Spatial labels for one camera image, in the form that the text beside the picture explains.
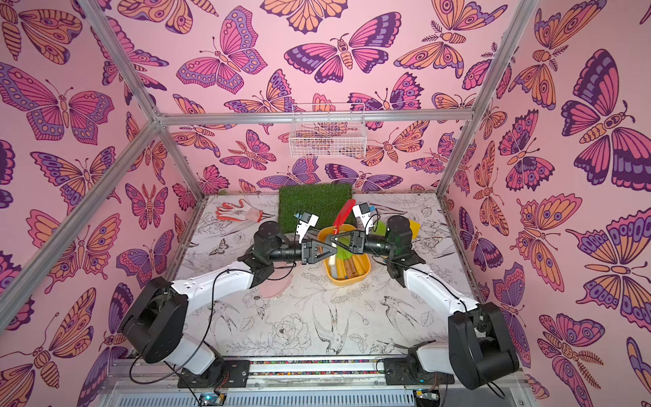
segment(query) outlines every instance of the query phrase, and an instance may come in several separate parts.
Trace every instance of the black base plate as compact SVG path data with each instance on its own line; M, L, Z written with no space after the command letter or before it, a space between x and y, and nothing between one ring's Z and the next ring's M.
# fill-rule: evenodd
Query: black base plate
M412 385L434 385L438 384L454 384L454 375L437 372L436 376L434 373L427 375L427 380L422 382L416 381L418 377L409 373L409 363L406 358L387 358L383 360L384 362L384 378L387 381L389 386L412 386Z
M249 378L250 366L251 366L250 360L225 360L221 364L223 374L220 377L223 378L224 375L228 373L229 378L222 385L222 388L246 387L246 381ZM185 381L179 379L178 381L179 389L187 389L188 387L192 389L205 389L207 387L215 387L215 384L208 383L206 380L203 380L200 376L197 376L196 374L193 374L192 372L186 369L182 369L181 376L183 376Z

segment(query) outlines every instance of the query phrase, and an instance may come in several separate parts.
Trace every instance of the mounting plate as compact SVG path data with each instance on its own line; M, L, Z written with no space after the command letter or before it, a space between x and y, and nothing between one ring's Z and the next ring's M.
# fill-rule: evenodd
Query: mounting plate
M387 358L383 360L384 362L384 378L387 381L388 386L412 386L412 385L429 385L432 386L435 383L441 384L454 384L454 375L437 372L429 380L423 380L422 382L412 379L414 377L409 372L409 362L406 358Z

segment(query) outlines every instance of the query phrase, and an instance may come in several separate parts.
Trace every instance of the yellow plastic piece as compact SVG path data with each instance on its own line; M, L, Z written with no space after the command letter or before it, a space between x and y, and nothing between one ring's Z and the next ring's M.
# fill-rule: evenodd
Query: yellow plastic piece
M421 224L416 223L416 222L414 222L413 220L410 219L409 220L409 227L411 229L411 239L412 240L416 239L416 236L418 236L418 232L421 229Z
M318 239L321 242L325 242L326 241L325 238L329 234L333 234L334 229L335 229L334 226L330 226L322 229L319 232ZM354 230L355 227L353 225L343 224L339 227L339 232L350 232ZM335 259L335 264L337 267L337 277L339 279L335 279L332 277L332 275L330 274L330 265L328 264L328 259L324 260L325 270L326 270L325 274L328 276L328 278L330 279L330 281L332 281L334 285L338 285L340 287L344 285L351 285L351 284L358 283L366 278L368 272L370 271L370 258L368 257L368 255L367 254L353 255L352 260L353 263L355 264L355 268L357 269L358 276L353 277L351 279L345 278L346 270L344 269L343 260Z

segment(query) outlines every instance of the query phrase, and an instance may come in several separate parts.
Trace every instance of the butterfly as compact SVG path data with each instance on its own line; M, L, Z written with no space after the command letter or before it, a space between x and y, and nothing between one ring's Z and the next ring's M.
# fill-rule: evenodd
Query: butterfly
M213 248L208 256L214 256L214 255L223 255L226 253L226 249L228 249L230 246L228 243L226 243L226 239L222 239L219 241L219 246Z
M264 171L267 169L265 164L269 163L269 161L276 160L276 156L269 152L269 145L260 141L260 137L253 130L246 131L246 144L251 151L241 141L236 140L235 143L240 146L241 150L232 150L229 148L229 151L233 154L243 155L222 158L219 162L226 165L237 165L244 169L253 167L257 170Z
M158 194L156 193L156 185L152 187L152 193L147 192L147 188L143 184L141 189L143 193L140 193L133 185L127 183L124 185L126 191L126 196L131 199L131 211L135 216L138 216L140 219L138 223L142 230L147 229L147 225L151 225L154 221L154 227L158 227L161 224L161 215L165 211L165 199L167 199L167 187L161 189Z
M644 265L639 267L627 266L637 259L649 244L651 240L649 230L651 230L651 208L644 212L640 210L637 214L626 218L613 220L606 226L606 232L595 230L578 233L566 229L566 232L572 233L577 238L579 241L577 247L582 252L608 264L588 264L586 268L601 273L614 273L602 275L585 283L583 285L585 297L576 302L579 304L596 302L598 305L612 309L617 309L621 305L620 313L628 322L651 331L651 316L646 311L651 307L651 294L627 275L637 275L632 272L633 269L648 265L645 261ZM643 275L640 277L649 281L649 278Z
M488 296L490 295L490 288L488 288L488 283L484 285L479 285L479 293L482 295L484 302L488 301Z
M464 207L459 207L459 226L462 231L459 237L464 243L464 249L475 252L473 262L485 272L486 266L489 268L498 267L504 261L502 253L488 239L479 237L481 232L473 225L473 220Z
M0 140L0 185L8 185L14 179L14 158L16 153L8 141ZM8 208L14 202L9 191L0 189L0 209Z
M133 141L135 139L135 136L137 136L140 133L140 127L138 127L138 123L136 123L133 115L131 112L126 113L126 137L129 139L129 142ZM156 140L152 141L140 155L138 158L135 159L135 162L132 164L131 168L128 169L128 171L134 171L138 167L140 167L140 164L143 162L143 159L145 159L145 164L147 167L149 166L150 163L153 163L152 168L154 169L154 174L156 175L156 178L161 182L161 184L165 185L165 180L163 179L163 168L165 168L165 161L164 159L167 158L167 149L165 148L165 145L163 144L162 141L159 141L158 143Z
M559 265L544 242L549 243L547 237L550 234L560 235L548 231L570 219L583 200L575 197L574 194L568 196L560 194L544 199L540 204L536 200L529 201L525 205L522 205L520 199L516 201L521 206L520 221L525 230L518 233L516 244L510 249L517 248L523 259L530 259L538 275L545 283L551 285L551 288L565 291Z
M475 140L473 140L473 142L465 150L464 156L461 158L461 163L459 164L457 170L454 172L454 185L458 186L462 192L465 192L465 196L468 196L470 193L470 180L468 179L468 174L465 172L470 169L467 164L473 157L476 149L477 144L475 143Z
M488 106L484 112L484 116L482 116L482 124L479 126L479 130L484 129L484 140L488 140L491 134L493 134L493 129L506 123L506 118L508 117L506 112L493 112L493 109L498 109L498 107L492 107L492 104Z
M492 13L483 13L482 8L474 1L464 6L464 0L451 3L447 0L432 0L439 21L448 31L467 31L481 28L502 15L507 6L496 8ZM432 29L437 35L426 36L422 41L431 42L437 39L443 41L434 42L407 52L398 58L395 66L402 66L411 69L423 69L432 65L434 69L446 68L455 69L455 75L460 78L464 73L464 59L461 54L452 46L446 44L462 44L465 37L459 33L444 33L436 21L431 22Z
M341 164L326 164L325 173L331 180L334 180L333 184L351 184L355 189L361 188L362 192L380 192L382 189L393 188L402 182L402 178L396 175L357 174L354 170Z
M172 96L181 111L187 115L202 115L206 112L203 106L193 100L184 98L179 94L173 94ZM215 133L213 133L212 130L228 130L235 126L236 124L201 124L182 126L181 130L186 131L172 133L172 136L174 137L176 144L183 146L194 145L197 148L212 150L215 157L219 158L219 148L215 143L206 138L206 136L215 137Z
M612 129L612 183L635 191L651 191L651 140L637 130L617 127L626 117L635 123L635 118L626 114L628 104L625 100L622 101L624 111L613 115L618 91L619 73L615 60L605 49L598 49L579 74L574 96L588 102L599 113L581 102L567 101L561 108L565 118L561 134L567 137L583 133L581 144L594 141L574 160L574 166L588 174L587 180L592 185L598 185L608 176L611 140L606 133Z
M219 192L220 189L227 188L229 186L229 180L219 175L219 169L215 165L210 165L204 168L204 177L199 178L199 187L206 195L215 195Z
M552 359L551 368L554 373L572 390L580 406L592 407L588 389L579 371L590 385L598 389L601 386L580 361L598 365L603 365L603 362L599 356L588 350L576 352L572 347L585 347L595 343L604 335L605 328L591 319L575 321L564 314L558 314L556 321L549 315L540 315L540 323L547 330L542 333L547 340L538 339L538 346L545 356ZM577 363L579 371L570 360Z
M422 87L416 83L416 77L412 74L404 74L396 82L391 94L389 94L389 88L386 88L389 101L387 97L382 98L377 92L375 95L379 99L382 99L382 102L363 93L351 93L348 95L348 103L353 104L350 108L353 111L364 111L364 110L413 110L421 108L421 101L418 100L422 91ZM382 127L384 122L367 122L367 128L369 130L377 130Z
M557 57L567 49L567 45L561 47L563 43L584 28L602 8L606 5L606 0L590 0L572 6L562 17L556 13L548 21L542 21L542 10L538 9L534 22L534 34L536 39L543 47L550 52L539 49L534 51L533 59L541 64L533 65L520 72L508 91L512 91L516 85L522 85L525 93L531 93L534 102L554 110L556 107L556 89L551 72L545 63L554 70L558 70L558 65L553 57Z
M509 130L502 141L499 142L499 153L502 156L517 154L506 163L515 166L506 175L506 187L511 191L519 191L526 185L527 188L535 191L541 182L549 180L554 173L554 166L547 160L539 157L525 157L526 154L534 151L527 151L527 143L531 134L536 128L538 121L538 110L530 110L527 116L516 118L513 123L513 131Z
M147 247L148 252L142 249L130 249L120 253L115 260L115 266L126 272L126 275L135 275L143 288L151 279L152 271L162 274L167 270L167 254L172 249L174 232L172 229L163 232L153 247Z
M400 13L382 14L362 25L350 37L348 43L343 40L348 34L344 34L339 39L330 40L337 41L336 47L323 43L302 44L288 50L284 58L289 65L306 74L311 74L321 66L314 74L317 83L343 81L343 66L352 69L353 59L362 72L369 74L374 66L389 59L389 53L364 47L390 47L398 34L400 24Z
M15 264L11 262L12 255L4 254L0 250L0 294L9 287L9 284L18 276L22 267L20 264ZM10 331L15 331L20 328L21 325L28 323L31 318L30 316L34 313L32 309L34 301L30 298L23 305L23 307L18 311L18 314L9 322L9 325L5 328Z
M642 360L642 352L640 352L635 339L631 337L626 339L626 350L635 375L640 379L644 388L651 393L651 366Z
M277 112L295 112L305 111L295 105L294 99L290 96L292 88L284 77L283 70L278 69L269 78L267 84L266 98L262 97L260 92L260 100L231 100L224 103L224 106L238 113L277 113ZM264 131L269 134L269 127L273 124L261 124Z
M28 10L17 13L12 7L17 1L3 3L2 23L5 45L14 61L22 49L22 40L18 30L18 21L34 47L45 58L62 65L70 59L68 45L81 33L81 20L70 13L60 10Z
M201 10L219 17L209 0L191 0ZM146 20L159 23L169 17L165 28L176 34L188 34L192 29L192 13L186 0L164 0L163 2L149 2L145 0L121 0L118 12L125 17L135 20Z
M185 185L174 184L172 185L172 190L178 197L178 207L181 210L187 210L188 208L194 208L197 205L197 198L195 198L192 191Z
M92 364L86 380L81 386L77 407L87 407L100 394L113 362L117 359L126 358L129 353L129 350L124 346L118 346L126 341L126 338L123 334L116 332L132 303L133 294L131 290L126 284L119 283L115 287L109 304L109 331L111 334L107 337L106 331L104 331L104 342L100 344L100 349L102 345L106 345L106 347L97 357L95 363Z
M76 236L76 239L49 271L48 276L52 278L52 283L45 288L45 293L49 294L55 283L73 277L79 269L86 271L86 274L101 274L106 280L108 276L103 270L111 258L109 251L118 238L120 222L120 215L113 214L101 222L88 239L86 237L90 231L90 225L82 239ZM46 213L32 209L29 212L27 224L30 227L28 233L33 240L32 243L41 248L61 223Z
M295 186L302 184L316 184L321 182L316 170L319 166L316 164L316 158L299 158L289 172L289 167L285 175L266 176L258 181L261 188L280 189L283 186Z
M432 95L432 103L437 109L471 109L473 104L475 104L476 93L468 96L466 99L463 99L461 96L455 94L459 98L459 102L455 98L445 94L445 93L435 93ZM445 123L447 120L437 120L439 123Z
M525 374L527 383L531 387L531 393L536 400L542 400L549 397L549 391L542 385L535 377L530 374Z
M133 68L135 69L136 74L138 75L138 78L143 83L143 85L148 88L160 89L161 91L166 91L167 88L165 87L165 85L163 85L159 81L152 79L151 77L143 73L143 72L147 72L147 69L144 68L142 65L167 66L169 65L169 63L167 61L164 61L163 59L160 59L155 55L150 54L147 51L143 51L141 49L135 49L133 42L131 42L129 37L126 36L126 33L122 30L122 27L120 27L118 21L111 17L106 17L106 18L109 21L109 25L111 26L113 33L118 37L122 49L124 50L127 57L129 58L129 61L131 61L131 64L133 65ZM95 36L95 40L97 40L97 45L100 46L100 50L102 51L102 55L104 55L104 59L106 59L106 61L104 61L104 73L102 75L102 85L104 86L110 85L116 76L118 77L118 80L122 82L122 74L118 70L118 67L115 64L115 62L113 62L113 58L111 57L111 54L106 50L106 47L102 44L102 41L100 40L100 37L95 33L95 30L93 30L93 28L90 28L90 30L92 31L92 34ZM131 89L129 89L129 86L127 86L127 84L125 83L124 101L126 102L126 104L131 104L132 98L133 98L133 93L131 92Z
M337 108L332 104L332 101L326 98L323 94L315 93L312 97L312 111L336 111ZM317 122L316 124L305 123L292 133L283 133L278 136L278 140L283 143L289 143L289 137L332 137L333 135L341 135L348 132L347 122ZM357 131L357 128L351 127L351 131Z
M397 163L398 153L396 150L404 152L415 152L420 150L423 144L423 140L420 138L425 133L425 130L427 130L427 126L429 125L429 120L419 120L417 122L411 123L405 130L402 130L402 133L400 133L400 135L396 137L392 143L390 143L389 140L391 139L393 132L389 134L389 138L386 141L382 142L382 146L367 145L366 156L362 160L362 164L372 167L373 165L381 163L382 158L384 158L385 151L387 152L389 158Z
M85 164L81 164L79 160L76 160L81 166L77 167L54 154L34 151L30 155L41 168L50 184L54 186L61 185L59 190L63 201L68 204L68 214L70 214L84 198L86 192L90 191L106 170L113 165L115 162L115 147L103 149L90 163L90 167L88 167L88 159L86 159ZM115 193L115 189L106 199L112 197L122 203L120 197Z
M518 320L519 312L524 305L521 309L516 308L525 294L525 270L522 266L514 262L513 267L504 272L502 280L493 280L493 293L497 301L502 303L500 309L522 365L531 367L531 349L529 349L525 330Z
M506 223L506 218L492 195L498 197L500 201L502 201L502 198L495 193L493 186L489 186L490 178L493 175L494 165L495 143L491 141L488 143L488 147L486 147L486 152L484 153L482 161L475 167L475 182L484 189L478 191L473 198L484 198L482 206L479 208L479 220L481 223L483 223L484 226L488 226L490 223L490 225L498 232L504 236L508 236L508 224Z
M416 171L424 170L428 174L440 174L445 170L445 164L448 162L456 139L452 133L444 133L439 139L437 152L430 149L431 157L417 158L416 160L407 161L405 168L415 168Z
M59 368L52 360L52 356L62 359L74 358L89 347L93 336L90 318L95 306L96 295L95 288L89 288L79 297L63 318L47 350L43 346L47 340L48 327L59 313L54 315L45 328L46 338L38 348L30 353L12 352L12 354L32 357L34 360L32 363L11 367L0 372L0 378L2 378L0 394L3 395L5 405L25 406L27 404L34 388L37 369L40 370L40 376L46 385L59 388Z
M72 127L77 141L97 145L97 125L106 123L113 110L110 97L85 91L68 101L65 94L54 96L41 82L5 63L0 63L0 78L3 102L27 112L27 122L37 140L61 140L65 129Z
M316 32L324 18L340 18L348 0L264 0L262 10L278 17L289 16L289 26L303 34Z
M206 88L216 84L236 94L244 86L244 79L238 72L255 75L267 66L253 48L258 33L253 30L252 19L253 15L246 8L234 8L221 24L221 51L217 50L215 37L212 37L215 57L199 57L184 63L176 77L185 85L196 83Z

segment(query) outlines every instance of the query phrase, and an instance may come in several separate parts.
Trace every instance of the aluminum profile beam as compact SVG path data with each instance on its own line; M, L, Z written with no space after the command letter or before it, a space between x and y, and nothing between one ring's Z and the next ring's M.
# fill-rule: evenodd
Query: aluminum profile beam
M106 202L106 197L131 168L138 155L151 141L158 127L150 122L127 146L115 163L110 166L100 180L86 194L75 210L57 228L52 237L36 252L23 270L0 296L0 332L3 331L29 296L40 286L57 260L68 248L72 240L88 225L97 210Z
M192 193L195 195L198 201L200 201L204 194L199 186L199 181L195 178L195 175L192 173L190 166L188 165L186 158L181 154L181 150L178 148L176 141L172 138L172 135L169 133L169 130L166 126L160 126L160 138L167 152L172 156L172 161L176 164L178 172L181 173L184 181L186 181L187 186L190 188Z
M162 115L158 118L164 126L184 126L188 124L260 124L260 123L291 123L294 117L300 115L306 121L346 121L351 117L360 119L360 112L331 111L331 112L301 112L301 113L212 113L203 115ZM416 120L471 120L472 109L416 109L416 110L375 110L365 111L364 121L367 122L397 122Z
M149 97L149 92L147 92L145 85L138 77L138 73L135 71L133 63L124 52L124 48L120 45L118 38L115 36L113 29L109 25L109 22L104 16L104 12L102 12L97 4L97 1L79 0L79 4L86 13L86 18L90 22L90 26L95 30L95 33L111 56L111 60L113 60L120 70L124 82L129 86L129 89L131 89L133 98L138 102L147 119L158 123L160 112L153 103L151 97ZM172 156L172 161L174 161L174 164L176 164L176 167L181 172L186 184L188 184L190 189L192 189L195 196L200 199L203 196L203 193L199 188L196 178L190 171L185 158L183 158L179 152L174 139L169 132L163 131L163 129L159 132L159 136L161 141L163 141L167 152Z
M502 75L506 70L508 62L515 52L522 34L525 32L527 24L529 23L536 6L538 6L538 0L520 0L518 3L518 7L502 36L502 42L497 49L497 53L490 65L490 69L486 74L484 84L473 104L475 116L464 126L464 129L461 131L461 135L456 142L456 146L452 151L452 155L448 160L447 167L443 173L439 187L436 190L436 194L439 197L444 196L445 191L450 186L454 173L461 163L461 159L464 157L465 150L473 140L475 133L481 124L482 116L493 98L493 93L502 79Z

